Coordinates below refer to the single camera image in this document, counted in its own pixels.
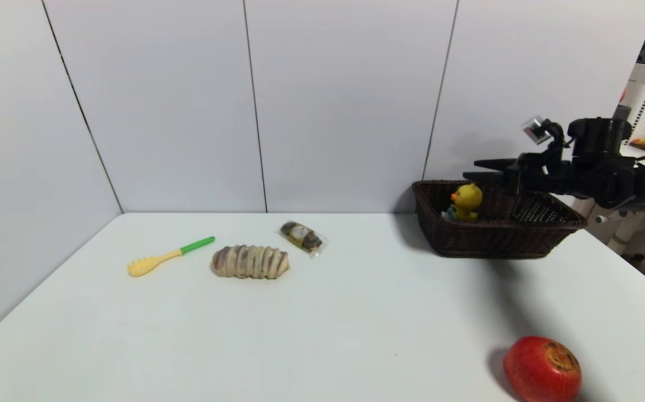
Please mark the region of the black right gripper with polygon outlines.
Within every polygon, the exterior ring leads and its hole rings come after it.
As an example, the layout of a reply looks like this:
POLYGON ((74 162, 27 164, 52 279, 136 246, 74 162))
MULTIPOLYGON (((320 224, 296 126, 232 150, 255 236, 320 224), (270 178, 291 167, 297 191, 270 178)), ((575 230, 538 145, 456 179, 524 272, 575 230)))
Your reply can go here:
POLYGON ((524 153, 516 159, 477 160, 474 165, 494 171, 464 171, 465 180, 505 181, 507 174, 508 185, 516 192, 567 193, 571 162, 562 153, 524 153))

